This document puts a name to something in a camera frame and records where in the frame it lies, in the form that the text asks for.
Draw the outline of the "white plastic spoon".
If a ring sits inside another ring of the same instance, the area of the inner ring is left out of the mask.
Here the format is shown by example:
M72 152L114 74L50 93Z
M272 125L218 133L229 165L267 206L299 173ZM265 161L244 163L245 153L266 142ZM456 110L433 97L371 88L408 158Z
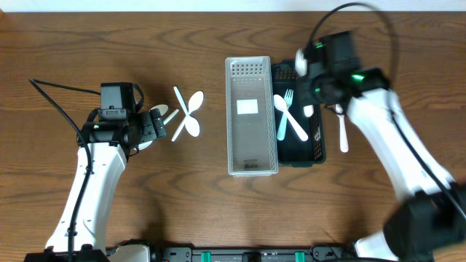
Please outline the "white plastic spoon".
M164 119L163 121L163 124L164 125L167 125L177 114L178 114L179 110L176 109L174 110L166 119ZM144 150L145 148L149 147L150 145L152 144L152 142L145 142L145 143L141 143L139 146L138 146L138 149L141 151L141 150Z
M160 112L160 115L161 115L161 116L164 116L164 115L167 113L167 111L168 111L168 106L165 105L165 104L159 104L159 105L153 106L153 107L151 108L151 111L152 111L152 110L155 110L155 109L158 109L159 112Z

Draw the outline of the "white plastic fork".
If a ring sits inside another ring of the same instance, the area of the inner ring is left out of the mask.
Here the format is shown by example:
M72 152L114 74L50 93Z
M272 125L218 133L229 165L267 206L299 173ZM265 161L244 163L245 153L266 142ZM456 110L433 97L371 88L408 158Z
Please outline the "white plastic fork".
M304 57L303 49L298 49L296 51L295 70L300 77L303 77L307 74L307 60ZM314 106L304 106L303 111L305 117L310 118L314 114Z
M347 140L346 125L345 125L345 121L344 121L344 112L343 112L343 108L341 107L340 104L336 104L335 111L336 111L336 114L337 114L337 116L339 118L339 145L340 145L340 150L343 153L347 153L349 151L349 145L348 145L348 140Z

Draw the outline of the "pale pink plastic spoon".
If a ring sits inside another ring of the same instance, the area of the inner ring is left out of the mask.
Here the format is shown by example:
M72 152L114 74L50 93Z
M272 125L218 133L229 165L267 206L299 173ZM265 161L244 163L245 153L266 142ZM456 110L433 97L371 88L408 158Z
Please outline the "pale pink plastic spoon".
M304 131L301 125L294 119L294 117L289 112L285 99L282 98L280 95L274 95L273 99L275 108L279 111L282 111L286 115L288 121L291 123L291 126L293 127L295 133L298 135L300 140L307 141L309 139L308 134Z

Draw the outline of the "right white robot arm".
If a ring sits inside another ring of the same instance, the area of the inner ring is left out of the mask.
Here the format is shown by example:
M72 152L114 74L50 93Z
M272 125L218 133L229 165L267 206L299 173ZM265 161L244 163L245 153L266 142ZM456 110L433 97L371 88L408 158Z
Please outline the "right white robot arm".
M354 243L356 257L428 261L434 250L464 242L465 187L424 146L382 71L362 71L354 63L333 70L327 62L300 57L295 69L304 114L312 105L341 105L370 143L400 203L380 232Z

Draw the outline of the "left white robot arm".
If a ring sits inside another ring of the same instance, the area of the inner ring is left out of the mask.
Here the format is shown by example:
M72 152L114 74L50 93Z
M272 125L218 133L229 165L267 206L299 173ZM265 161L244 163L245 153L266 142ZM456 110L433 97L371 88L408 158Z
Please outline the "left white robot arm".
M92 245L100 250L106 249L108 218L119 178L126 168L127 157L120 145L113 146L109 142L90 143L88 148L90 158L87 157L85 148L81 147L77 151L76 175L65 209L54 233L45 245L55 252L68 250L67 230L84 182L88 162L92 162L92 174L77 213L73 249L78 251L82 245Z

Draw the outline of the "light blue plastic fork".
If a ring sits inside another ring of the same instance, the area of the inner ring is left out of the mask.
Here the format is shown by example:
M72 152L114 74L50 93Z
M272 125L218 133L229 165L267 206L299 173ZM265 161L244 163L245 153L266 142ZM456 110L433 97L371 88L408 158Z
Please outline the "light blue plastic fork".
M286 102L287 108L290 108L293 102L293 90L287 89L284 95L284 100ZM284 140L287 126L287 116L282 115L280 124L277 130L277 140Z

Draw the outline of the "black plastic basket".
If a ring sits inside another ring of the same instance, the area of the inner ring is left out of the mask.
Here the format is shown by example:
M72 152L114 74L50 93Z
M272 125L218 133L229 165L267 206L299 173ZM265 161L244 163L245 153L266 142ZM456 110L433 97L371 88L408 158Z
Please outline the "black plastic basket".
M286 90L296 89L298 74L294 70L293 60L283 60L271 65L272 94L284 96ZM277 157L281 165L292 167L311 167L326 160L323 120L319 106L314 107L310 118L304 116L297 95L289 108L291 115L307 132L309 139L302 141L291 124L287 124L285 138L277 141Z

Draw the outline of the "clear plastic basket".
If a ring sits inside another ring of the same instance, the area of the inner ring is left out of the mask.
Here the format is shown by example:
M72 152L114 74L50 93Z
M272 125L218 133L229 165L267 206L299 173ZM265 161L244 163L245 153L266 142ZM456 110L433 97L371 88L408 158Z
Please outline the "clear plastic basket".
M270 58L228 57L225 69L228 173L275 174L279 163Z

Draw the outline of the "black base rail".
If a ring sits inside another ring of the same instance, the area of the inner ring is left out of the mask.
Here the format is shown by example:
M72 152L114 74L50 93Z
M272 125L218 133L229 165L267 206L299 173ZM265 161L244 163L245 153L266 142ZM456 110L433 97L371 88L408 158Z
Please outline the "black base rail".
M195 248L163 247L139 239L120 242L104 251L89 244L73 252L74 261L159 261L159 262L312 262L362 261L348 247L314 245L308 248Z

